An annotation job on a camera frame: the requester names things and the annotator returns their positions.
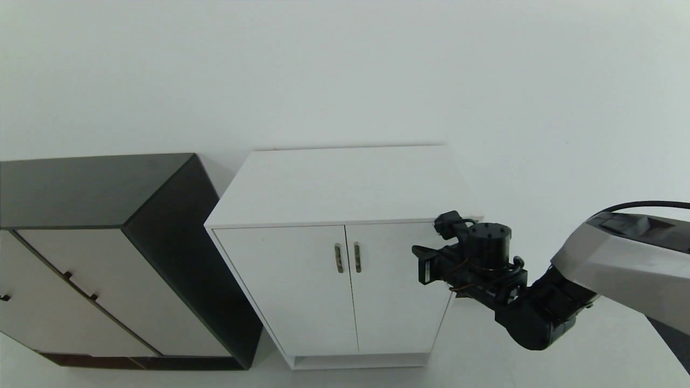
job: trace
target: cabinet side panel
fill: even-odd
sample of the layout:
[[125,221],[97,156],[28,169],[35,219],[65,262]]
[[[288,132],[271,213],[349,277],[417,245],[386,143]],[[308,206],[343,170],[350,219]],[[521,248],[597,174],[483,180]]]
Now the cabinet side panel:
[[192,157],[139,209],[124,232],[245,368],[262,324],[204,229],[218,195]]

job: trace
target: black handle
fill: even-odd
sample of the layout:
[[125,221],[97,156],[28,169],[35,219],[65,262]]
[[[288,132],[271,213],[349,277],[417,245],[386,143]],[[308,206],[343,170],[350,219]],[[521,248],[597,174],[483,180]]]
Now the black handle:
[[[67,283],[69,283],[72,287],[74,287],[75,289],[78,289],[78,290],[81,291],[81,289],[80,289],[79,287],[77,287],[77,285],[76,285],[72,280],[70,280],[70,278],[72,277],[72,273],[71,273],[71,272],[67,271],[67,272],[65,272],[62,276],[65,278],[65,281],[66,281]],[[93,294],[91,294],[91,296],[89,296],[88,298],[91,299],[91,300],[93,300],[93,301],[95,302],[96,299],[98,299],[98,295],[96,295],[96,294],[93,293]]]

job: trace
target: cabinet handle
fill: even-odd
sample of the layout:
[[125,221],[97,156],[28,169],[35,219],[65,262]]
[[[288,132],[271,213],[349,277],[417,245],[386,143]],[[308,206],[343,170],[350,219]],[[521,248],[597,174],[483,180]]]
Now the cabinet handle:
[[355,243],[355,269],[357,269],[357,273],[362,272],[362,261],[359,259],[359,242]]
[[[63,274],[63,277],[65,278],[65,281],[66,281],[67,283],[69,283],[69,284],[72,285],[72,287],[81,290],[81,288],[78,287],[78,286],[71,280],[71,278],[72,278],[72,273],[71,273],[71,272],[69,272],[69,271],[65,272],[65,273]],[[95,302],[96,299],[98,299],[98,295],[92,293],[91,296],[88,297],[88,298],[91,299],[91,300],[93,300],[93,301]]]
[[343,260],[340,257],[340,244],[335,245],[335,266],[338,267],[338,273],[343,273]]

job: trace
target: black cabinet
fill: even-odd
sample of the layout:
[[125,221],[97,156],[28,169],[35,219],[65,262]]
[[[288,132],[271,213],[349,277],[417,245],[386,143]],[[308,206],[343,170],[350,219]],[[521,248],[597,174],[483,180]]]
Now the black cabinet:
[[262,324],[195,154],[0,162],[0,331],[67,366],[247,369]]

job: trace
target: cabinet base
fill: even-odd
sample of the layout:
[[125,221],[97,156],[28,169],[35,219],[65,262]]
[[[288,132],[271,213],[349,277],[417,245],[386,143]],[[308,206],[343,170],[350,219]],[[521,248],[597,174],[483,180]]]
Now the cabinet base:
[[424,367],[431,353],[294,357],[293,370]]
[[91,357],[76,354],[41,353],[61,367],[134,369],[151,371],[241,371],[233,357]]

